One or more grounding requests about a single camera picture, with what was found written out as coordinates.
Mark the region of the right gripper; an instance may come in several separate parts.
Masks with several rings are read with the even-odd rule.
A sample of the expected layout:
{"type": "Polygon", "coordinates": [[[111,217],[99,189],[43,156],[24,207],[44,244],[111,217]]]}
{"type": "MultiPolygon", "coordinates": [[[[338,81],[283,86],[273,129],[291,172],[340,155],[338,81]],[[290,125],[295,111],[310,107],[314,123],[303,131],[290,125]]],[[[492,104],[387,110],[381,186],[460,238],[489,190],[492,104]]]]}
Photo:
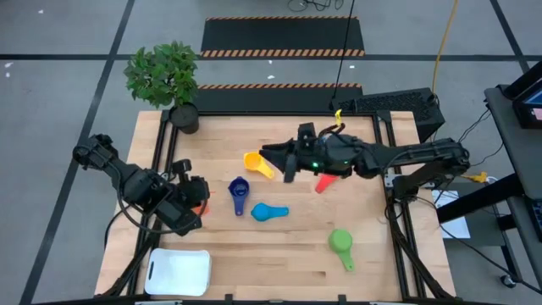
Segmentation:
{"type": "Polygon", "coordinates": [[[301,139],[296,151],[293,138],[286,142],[263,145],[259,154],[276,168],[285,168],[284,183],[291,183],[297,171],[307,170],[315,175],[351,175],[355,159],[365,148],[365,142],[355,136],[327,135],[301,139]]]}

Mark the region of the orange measuring cup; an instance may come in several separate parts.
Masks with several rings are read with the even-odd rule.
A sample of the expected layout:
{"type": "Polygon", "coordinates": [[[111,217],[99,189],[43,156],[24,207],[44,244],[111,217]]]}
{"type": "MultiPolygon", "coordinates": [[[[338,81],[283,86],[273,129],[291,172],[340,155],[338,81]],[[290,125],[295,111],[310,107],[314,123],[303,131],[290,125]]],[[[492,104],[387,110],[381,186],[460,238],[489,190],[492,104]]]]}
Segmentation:
{"type": "Polygon", "coordinates": [[[207,200],[207,205],[206,207],[203,207],[203,204],[201,204],[200,206],[198,207],[194,207],[192,209],[192,211],[195,213],[195,214],[200,214],[200,215],[207,215],[210,213],[211,211],[211,206],[210,206],[210,199],[211,197],[213,196],[213,194],[215,193],[215,191],[210,191],[210,197],[208,198],[207,200]]]}

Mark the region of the yellow measuring cup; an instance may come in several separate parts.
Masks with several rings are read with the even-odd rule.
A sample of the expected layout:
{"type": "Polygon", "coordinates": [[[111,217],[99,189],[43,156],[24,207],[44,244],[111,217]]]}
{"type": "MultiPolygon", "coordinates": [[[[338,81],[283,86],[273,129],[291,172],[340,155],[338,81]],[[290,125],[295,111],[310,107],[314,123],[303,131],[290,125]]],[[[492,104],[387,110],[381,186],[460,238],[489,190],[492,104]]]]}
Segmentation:
{"type": "Polygon", "coordinates": [[[246,152],[243,156],[243,164],[247,170],[259,172],[270,180],[274,178],[274,171],[258,152],[246,152]]]}

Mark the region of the dark purple measuring cup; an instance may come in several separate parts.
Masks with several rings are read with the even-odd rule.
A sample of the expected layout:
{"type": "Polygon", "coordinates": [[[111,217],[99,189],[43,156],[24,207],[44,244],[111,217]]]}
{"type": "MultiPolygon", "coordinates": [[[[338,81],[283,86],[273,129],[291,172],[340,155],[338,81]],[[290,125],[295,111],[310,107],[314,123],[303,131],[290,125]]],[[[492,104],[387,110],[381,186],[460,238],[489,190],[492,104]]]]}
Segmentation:
{"type": "Polygon", "coordinates": [[[245,202],[250,192],[248,181],[238,176],[230,182],[228,190],[234,203],[235,215],[242,216],[244,214],[245,202]]]}

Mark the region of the red measuring cup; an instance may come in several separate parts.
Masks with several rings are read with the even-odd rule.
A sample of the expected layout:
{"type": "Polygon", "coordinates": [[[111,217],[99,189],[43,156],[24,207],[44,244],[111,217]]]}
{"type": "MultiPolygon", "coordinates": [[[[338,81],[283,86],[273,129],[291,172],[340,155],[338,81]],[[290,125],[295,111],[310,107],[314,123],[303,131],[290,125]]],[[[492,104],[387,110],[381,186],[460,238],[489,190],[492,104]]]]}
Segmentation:
{"type": "Polygon", "coordinates": [[[338,179],[339,177],[337,175],[321,174],[319,176],[319,181],[315,186],[315,192],[321,194],[338,179]]]}

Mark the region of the teal measuring cup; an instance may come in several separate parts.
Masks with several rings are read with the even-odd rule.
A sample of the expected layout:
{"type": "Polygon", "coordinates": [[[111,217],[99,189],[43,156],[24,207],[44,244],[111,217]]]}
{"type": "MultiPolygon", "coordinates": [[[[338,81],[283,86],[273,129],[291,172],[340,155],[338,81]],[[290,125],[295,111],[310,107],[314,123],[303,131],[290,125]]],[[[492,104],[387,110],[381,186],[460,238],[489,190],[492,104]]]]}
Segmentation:
{"type": "Polygon", "coordinates": [[[259,222],[269,219],[285,217],[289,214],[288,207],[269,206],[263,202],[258,203],[251,211],[251,216],[259,222]]]}

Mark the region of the white plastic basket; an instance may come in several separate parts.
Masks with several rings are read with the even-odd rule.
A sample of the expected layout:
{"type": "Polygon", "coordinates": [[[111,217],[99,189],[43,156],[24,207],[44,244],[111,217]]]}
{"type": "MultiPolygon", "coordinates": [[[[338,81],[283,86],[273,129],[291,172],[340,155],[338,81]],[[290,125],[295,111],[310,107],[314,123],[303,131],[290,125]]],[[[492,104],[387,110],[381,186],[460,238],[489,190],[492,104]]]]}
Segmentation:
{"type": "Polygon", "coordinates": [[[144,291],[154,296],[200,297],[210,286],[212,259],[205,250],[156,248],[149,258],[144,291]]]}

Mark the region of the green measuring cup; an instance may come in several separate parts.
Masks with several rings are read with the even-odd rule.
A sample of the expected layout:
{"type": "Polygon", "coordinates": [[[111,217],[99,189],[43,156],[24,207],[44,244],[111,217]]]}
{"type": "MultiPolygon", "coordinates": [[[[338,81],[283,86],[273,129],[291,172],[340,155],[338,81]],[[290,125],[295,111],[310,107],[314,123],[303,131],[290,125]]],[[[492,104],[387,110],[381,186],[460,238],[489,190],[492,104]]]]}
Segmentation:
{"type": "Polygon", "coordinates": [[[328,244],[331,251],[343,263],[345,270],[348,272],[354,271],[355,264],[351,256],[351,247],[353,245],[351,234],[347,230],[335,229],[329,235],[328,244]]]}

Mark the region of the narrow black hazard-striped mat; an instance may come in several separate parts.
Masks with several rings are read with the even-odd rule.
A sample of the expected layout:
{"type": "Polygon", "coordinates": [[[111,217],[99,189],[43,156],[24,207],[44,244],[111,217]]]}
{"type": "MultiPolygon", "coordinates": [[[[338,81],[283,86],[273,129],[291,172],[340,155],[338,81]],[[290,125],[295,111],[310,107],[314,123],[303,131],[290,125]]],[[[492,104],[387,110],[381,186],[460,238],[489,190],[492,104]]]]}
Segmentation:
{"type": "Polygon", "coordinates": [[[202,85],[194,104],[202,113],[326,113],[330,101],[361,95],[359,83],[202,85]]]}

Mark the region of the black plant pot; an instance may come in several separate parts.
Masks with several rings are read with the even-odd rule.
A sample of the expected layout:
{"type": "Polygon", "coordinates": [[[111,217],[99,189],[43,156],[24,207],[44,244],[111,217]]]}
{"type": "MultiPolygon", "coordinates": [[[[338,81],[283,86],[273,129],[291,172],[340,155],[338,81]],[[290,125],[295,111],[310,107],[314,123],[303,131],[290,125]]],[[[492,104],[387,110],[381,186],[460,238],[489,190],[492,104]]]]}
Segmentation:
{"type": "Polygon", "coordinates": [[[192,103],[174,106],[169,110],[169,122],[185,134],[194,134],[199,129],[199,113],[192,103]]]}

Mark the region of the green leafy plant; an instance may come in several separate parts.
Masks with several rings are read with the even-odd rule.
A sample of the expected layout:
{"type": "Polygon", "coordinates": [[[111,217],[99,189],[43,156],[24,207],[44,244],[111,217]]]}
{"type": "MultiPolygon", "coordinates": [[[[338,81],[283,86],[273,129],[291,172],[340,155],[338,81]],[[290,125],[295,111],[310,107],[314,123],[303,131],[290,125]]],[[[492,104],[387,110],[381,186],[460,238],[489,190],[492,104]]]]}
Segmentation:
{"type": "Polygon", "coordinates": [[[183,42],[139,48],[124,68],[125,87],[133,100],[154,108],[192,103],[198,92],[195,80],[197,55],[183,42]]]}

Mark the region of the wide black hazard-striped mat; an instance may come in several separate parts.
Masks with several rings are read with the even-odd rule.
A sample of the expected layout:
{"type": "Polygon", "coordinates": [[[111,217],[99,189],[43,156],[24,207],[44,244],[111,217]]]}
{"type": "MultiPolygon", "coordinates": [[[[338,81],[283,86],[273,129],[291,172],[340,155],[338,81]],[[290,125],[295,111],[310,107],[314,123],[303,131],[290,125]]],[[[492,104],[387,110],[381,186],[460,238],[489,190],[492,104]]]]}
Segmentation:
{"type": "Polygon", "coordinates": [[[360,58],[358,18],[348,16],[212,17],[205,21],[201,58],[360,58]]]}

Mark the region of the white paper sheet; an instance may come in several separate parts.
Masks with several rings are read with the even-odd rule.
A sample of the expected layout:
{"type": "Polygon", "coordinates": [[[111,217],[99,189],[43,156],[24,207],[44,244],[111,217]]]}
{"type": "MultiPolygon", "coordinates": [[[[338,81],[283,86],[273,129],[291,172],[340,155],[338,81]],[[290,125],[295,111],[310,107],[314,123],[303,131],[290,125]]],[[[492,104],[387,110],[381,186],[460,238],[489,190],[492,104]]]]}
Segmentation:
{"type": "MultiPolygon", "coordinates": [[[[457,191],[432,191],[435,206],[437,208],[444,207],[445,205],[455,201],[459,198],[457,191]]],[[[456,237],[459,239],[470,239],[470,232],[467,227],[467,221],[465,217],[451,220],[442,224],[441,235],[444,239],[452,239],[456,237]]]]}

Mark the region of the black side desk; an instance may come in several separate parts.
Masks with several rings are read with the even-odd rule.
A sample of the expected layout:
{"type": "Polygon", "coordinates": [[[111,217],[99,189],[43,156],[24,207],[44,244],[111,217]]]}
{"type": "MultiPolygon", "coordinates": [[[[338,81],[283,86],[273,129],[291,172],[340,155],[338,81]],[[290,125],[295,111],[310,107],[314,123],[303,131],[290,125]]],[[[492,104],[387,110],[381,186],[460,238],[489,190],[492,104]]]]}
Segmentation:
{"type": "Polygon", "coordinates": [[[505,201],[510,213],[496,219],[499,229],[516,229],[528,254],[542,295],[542,130],[524,129],[512,109],[512,101],[499,85],[484,91],[504,148],[514,172],[437,209],[444,224],[498,202],[505,201]]]}

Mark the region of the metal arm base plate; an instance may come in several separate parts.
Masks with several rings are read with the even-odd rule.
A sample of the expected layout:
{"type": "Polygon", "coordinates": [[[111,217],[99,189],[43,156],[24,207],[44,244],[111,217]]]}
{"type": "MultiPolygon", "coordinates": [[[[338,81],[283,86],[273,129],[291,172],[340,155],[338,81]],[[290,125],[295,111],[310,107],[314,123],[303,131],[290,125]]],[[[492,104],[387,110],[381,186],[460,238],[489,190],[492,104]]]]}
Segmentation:
{"type": "Polygon", "coordinates": [[[417,187],[418,183],[411,175],[386,173],[384,175],[384,184],[388,188],[411,189],[417,187]]]}

